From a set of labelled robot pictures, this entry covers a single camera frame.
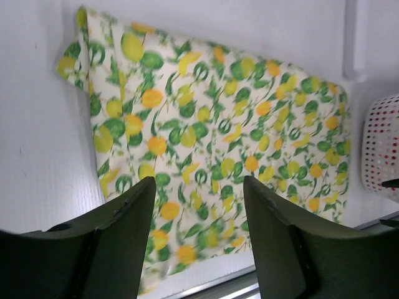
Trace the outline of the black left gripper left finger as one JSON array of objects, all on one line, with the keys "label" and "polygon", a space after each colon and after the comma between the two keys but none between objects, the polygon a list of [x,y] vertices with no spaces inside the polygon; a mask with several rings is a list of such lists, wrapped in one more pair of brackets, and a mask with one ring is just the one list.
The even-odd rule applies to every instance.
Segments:
[{"label": "black left gripper left finger", "polygon": [[47,231],[2,231],[1,297],[136,298],[155,193],[147,177]]}]

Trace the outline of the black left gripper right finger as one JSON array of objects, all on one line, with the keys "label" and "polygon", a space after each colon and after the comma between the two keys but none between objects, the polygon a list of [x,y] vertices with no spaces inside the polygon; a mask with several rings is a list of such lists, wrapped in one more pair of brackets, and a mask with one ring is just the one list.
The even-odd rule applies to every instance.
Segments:
[{"label": "black left gripper right finger", "polygon": [[244,205],[262,298],[397,298],[398,222],[368,232],[319,217],[253,176]]}]

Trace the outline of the lemon print skirt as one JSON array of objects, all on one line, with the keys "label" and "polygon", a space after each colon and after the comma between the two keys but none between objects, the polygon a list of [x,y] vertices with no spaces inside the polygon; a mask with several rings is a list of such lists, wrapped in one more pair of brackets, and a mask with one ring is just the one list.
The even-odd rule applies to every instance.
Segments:
[{"label": "lemon print skirt", "polygon": [[140,295],[196,262],[251,249],[246,176],[342,221],[350,161],[343,87],[89,7],[76,20],[57,70],[90,97],[103,195],[156,181]]}]

